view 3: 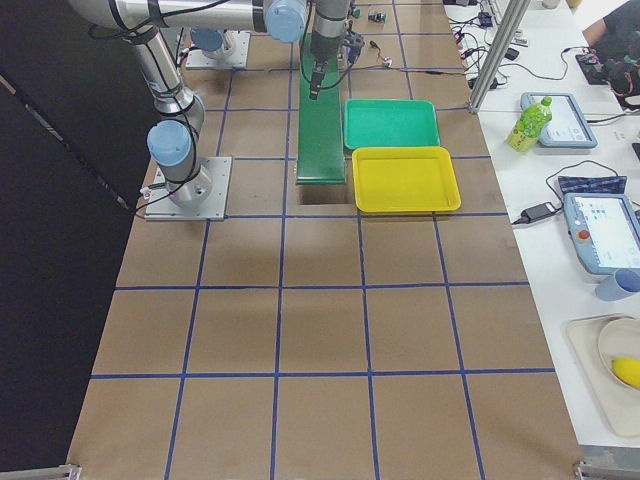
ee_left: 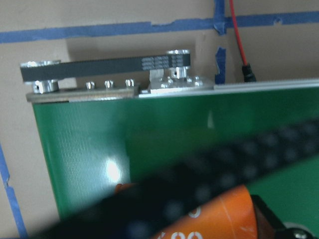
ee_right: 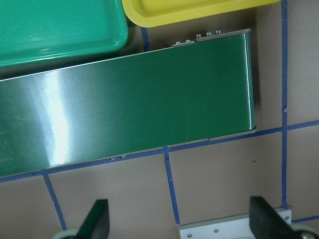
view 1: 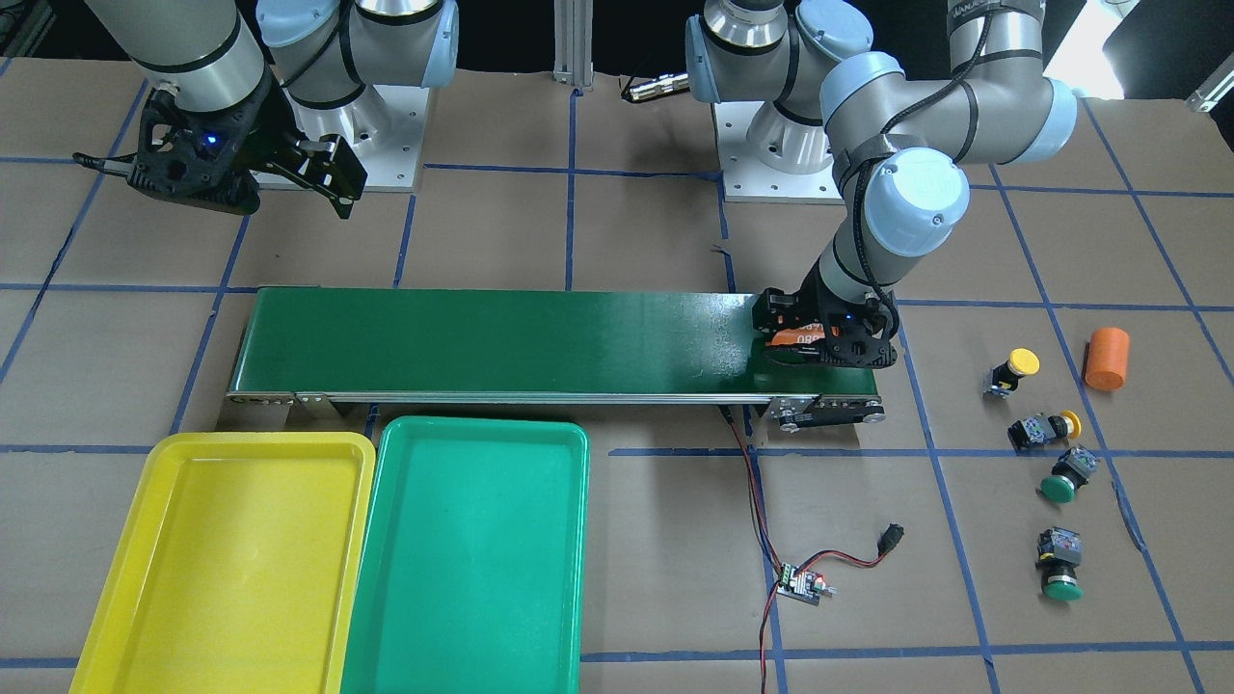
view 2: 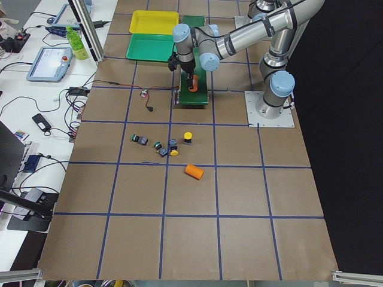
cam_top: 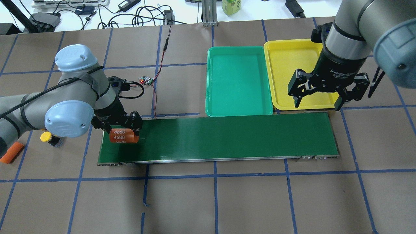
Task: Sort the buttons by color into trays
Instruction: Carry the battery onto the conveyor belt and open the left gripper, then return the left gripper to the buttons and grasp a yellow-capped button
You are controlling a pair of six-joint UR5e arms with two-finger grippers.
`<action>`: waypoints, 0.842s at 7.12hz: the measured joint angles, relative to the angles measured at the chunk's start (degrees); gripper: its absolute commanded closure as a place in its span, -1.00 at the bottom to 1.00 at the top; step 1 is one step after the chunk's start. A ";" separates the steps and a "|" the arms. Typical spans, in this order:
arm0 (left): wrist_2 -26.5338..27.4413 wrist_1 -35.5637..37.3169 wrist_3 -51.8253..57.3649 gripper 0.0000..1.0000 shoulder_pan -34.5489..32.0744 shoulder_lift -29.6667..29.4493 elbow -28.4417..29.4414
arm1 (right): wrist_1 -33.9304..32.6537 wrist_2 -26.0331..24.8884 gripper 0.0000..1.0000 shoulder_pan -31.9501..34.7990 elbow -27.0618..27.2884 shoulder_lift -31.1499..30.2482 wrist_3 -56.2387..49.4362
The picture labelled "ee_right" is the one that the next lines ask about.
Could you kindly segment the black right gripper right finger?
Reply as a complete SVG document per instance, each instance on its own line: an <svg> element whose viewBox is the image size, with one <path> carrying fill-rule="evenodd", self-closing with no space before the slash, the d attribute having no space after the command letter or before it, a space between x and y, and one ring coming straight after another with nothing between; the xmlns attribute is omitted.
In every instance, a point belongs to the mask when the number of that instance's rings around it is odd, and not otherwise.
<svg viewBox="0 0 319 239"><path fill-rule="evenodd" d="M256 239L286 239L292 228L261 196L251 196L249 227Z"/></svg>

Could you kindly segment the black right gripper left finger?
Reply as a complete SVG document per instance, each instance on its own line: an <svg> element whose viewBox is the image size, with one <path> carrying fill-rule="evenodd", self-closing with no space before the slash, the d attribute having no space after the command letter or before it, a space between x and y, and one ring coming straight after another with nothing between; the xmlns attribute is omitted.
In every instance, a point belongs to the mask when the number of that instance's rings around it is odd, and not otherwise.
<svg viewBox="0 0 319 239"><path fill-rule="evenodd" d="M110 233L109 204L107 199L96 200L83 224L77 239L107 239Z"/></svg>

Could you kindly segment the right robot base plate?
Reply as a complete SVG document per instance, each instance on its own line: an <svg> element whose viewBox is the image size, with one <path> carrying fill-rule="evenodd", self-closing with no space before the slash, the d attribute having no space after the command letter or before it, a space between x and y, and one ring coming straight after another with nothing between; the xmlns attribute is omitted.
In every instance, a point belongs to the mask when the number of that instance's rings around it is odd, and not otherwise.
<svg viewBox="0 0 319 239"><path fill-rule="evenodd" d="M274 210L291 224L289 207ZM176 234L178 239L255 239L249 227L249 213L178 226Z"/></svg>

